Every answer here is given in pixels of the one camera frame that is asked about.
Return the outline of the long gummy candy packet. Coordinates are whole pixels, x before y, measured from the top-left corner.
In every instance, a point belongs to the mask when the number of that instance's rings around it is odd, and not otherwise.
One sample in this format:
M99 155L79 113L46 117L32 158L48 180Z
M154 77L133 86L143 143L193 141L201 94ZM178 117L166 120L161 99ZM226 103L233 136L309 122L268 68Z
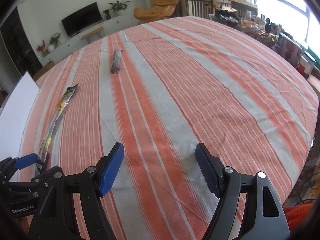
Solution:
M48 163L52 154L53 143L55 135L60 126L62 117L66 111L66 107L78 88L78 83L72 87L68 87L59 103L57 104L54 115L49 123L48 129L45 133L42 141L40 152L38 154L38 160L36 162L35 176L40 175L48 169Z

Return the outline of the dark red meat stick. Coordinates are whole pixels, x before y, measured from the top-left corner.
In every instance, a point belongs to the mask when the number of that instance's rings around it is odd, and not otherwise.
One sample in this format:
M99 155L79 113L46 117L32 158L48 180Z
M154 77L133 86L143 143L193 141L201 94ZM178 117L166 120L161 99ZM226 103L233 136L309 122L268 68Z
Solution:
M121 70L121 49L116 49L113 52L113 58L111 63L110 71L112 74L116 75L120 73Z

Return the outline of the orange fuzzy cushion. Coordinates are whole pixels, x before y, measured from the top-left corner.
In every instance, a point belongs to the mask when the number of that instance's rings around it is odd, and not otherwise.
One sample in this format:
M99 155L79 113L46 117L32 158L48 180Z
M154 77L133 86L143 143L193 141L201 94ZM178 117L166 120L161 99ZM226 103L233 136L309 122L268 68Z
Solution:
M314 204L299 204L284 207L285 217L290 230L288 239L314 239L314 231L307 227L305 220L313 211Z

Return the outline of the white foam board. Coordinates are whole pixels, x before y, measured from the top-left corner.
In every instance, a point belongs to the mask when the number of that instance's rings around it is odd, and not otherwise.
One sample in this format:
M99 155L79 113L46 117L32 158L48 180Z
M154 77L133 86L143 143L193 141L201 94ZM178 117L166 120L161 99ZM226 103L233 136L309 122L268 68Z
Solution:
M39 91L38 85L26 72L6 98L1 107L1 159L20 155L24 129Z

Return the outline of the white tv cabinet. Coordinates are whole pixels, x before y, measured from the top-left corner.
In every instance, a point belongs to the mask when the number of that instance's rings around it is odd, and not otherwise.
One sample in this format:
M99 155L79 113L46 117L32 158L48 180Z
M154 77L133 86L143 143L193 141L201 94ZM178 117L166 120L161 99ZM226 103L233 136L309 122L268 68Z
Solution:
M64 58L73 54L82 47L132 26L133 22L130 14L117 16L110 20L96 24L95 26L82 31L79 34L69 38L67 41L61 43L57 48L41 59L40 63L43 67L50 61L59 63Z

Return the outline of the red flower plant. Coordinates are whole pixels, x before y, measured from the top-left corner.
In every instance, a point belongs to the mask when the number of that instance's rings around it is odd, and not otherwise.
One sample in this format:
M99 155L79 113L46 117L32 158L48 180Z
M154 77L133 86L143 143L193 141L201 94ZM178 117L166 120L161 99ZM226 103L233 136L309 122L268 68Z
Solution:
M42 55L42 57L48 55L45 40L42 40L42 43L40 45L37 45L36 50Z

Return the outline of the white vase green plant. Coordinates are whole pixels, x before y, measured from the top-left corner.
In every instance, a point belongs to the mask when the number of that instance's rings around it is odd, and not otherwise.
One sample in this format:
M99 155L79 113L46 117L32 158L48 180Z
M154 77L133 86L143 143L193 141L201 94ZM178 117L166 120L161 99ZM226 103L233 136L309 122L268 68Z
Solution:
M56 47L58 47L60 42L61 33L55 33L53 34L49 39L49 46L47 48L48 53L51 53Z

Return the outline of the striped orange white tablecloth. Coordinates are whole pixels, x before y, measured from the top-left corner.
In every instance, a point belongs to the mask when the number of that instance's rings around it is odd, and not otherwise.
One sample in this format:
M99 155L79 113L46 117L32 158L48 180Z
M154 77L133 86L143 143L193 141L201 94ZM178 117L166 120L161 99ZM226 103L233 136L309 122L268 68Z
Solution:
M218 200L195 159L198 143L240 173L265 172L283 202L315 133L318 96L291 64L239 31L179 17L95 41L39 78L20 155L39 152L58 102L77 83L50 164L75 174L124 145L102 200L118 239L202 238Z

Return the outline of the small wooden bench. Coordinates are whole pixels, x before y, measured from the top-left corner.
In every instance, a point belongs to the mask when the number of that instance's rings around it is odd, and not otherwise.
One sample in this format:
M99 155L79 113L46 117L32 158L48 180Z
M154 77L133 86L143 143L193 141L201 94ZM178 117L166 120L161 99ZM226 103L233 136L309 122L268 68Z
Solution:
M81 39L82 39L82 40L86 40L87 43L90 44L90 43L91 43L91 37L92 37L93 35L96 35L96 36L97 36L98 38L100 38L100 39L103 38L103 36L102 36L102 31L103 31L103 30L104 30L103 27L94 29L93 31L90 31L89 33L83 35L83 36L81 37Z

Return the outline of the black flat television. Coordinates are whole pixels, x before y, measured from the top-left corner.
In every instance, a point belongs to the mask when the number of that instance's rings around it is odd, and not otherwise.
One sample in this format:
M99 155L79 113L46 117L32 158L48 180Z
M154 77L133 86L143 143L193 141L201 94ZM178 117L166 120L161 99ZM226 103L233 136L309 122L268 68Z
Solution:
M70 14L63 20L62 25L68 37L72 37L83 29L103 20L97 2L89 4Z

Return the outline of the small potted plant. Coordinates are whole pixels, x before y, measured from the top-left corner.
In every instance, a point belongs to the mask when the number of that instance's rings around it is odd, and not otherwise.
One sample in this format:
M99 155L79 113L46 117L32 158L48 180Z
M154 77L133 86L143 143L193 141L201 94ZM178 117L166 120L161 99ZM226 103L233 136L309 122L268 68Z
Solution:
M110 14L110 9L105 9L105 10L103 11L103 13L104 13L107 21L112 18L111 14Z

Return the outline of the large potted green plant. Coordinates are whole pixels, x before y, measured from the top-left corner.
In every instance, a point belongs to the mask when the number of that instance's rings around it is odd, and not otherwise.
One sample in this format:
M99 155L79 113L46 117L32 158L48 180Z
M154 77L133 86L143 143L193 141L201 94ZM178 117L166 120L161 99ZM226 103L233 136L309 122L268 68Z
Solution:
M117 14L118 16L121 16L124 14L124 12L127 10L128 6L131 4L130 1L116 1L114 3L109 3L111 6L111 10Z

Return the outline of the orange lounge chair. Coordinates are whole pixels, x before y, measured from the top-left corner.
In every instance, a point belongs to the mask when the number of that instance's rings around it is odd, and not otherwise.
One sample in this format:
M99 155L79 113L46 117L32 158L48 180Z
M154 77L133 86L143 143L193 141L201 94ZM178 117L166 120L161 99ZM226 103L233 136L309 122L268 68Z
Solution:
M151 9L135 8L133 16L142 23L164 20L172 16L180 0L151 0Z

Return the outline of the cluttered wooden side table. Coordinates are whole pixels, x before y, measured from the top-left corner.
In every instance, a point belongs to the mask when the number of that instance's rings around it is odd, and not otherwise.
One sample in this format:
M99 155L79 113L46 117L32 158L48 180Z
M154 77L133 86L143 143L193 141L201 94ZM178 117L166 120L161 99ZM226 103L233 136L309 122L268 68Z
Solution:
M285 60L294 67L301 57L311 64L304 75L319 77L319 21L304 0L210 0L206 18L246 32L268 47L276 39L290 48Z

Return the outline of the wooden slatted chair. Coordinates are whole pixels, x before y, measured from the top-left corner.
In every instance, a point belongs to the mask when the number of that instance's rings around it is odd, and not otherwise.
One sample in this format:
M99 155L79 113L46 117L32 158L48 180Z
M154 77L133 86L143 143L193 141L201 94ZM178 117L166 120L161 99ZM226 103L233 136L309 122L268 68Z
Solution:
M214 14L214 0L185 0L187 15L209 19Z

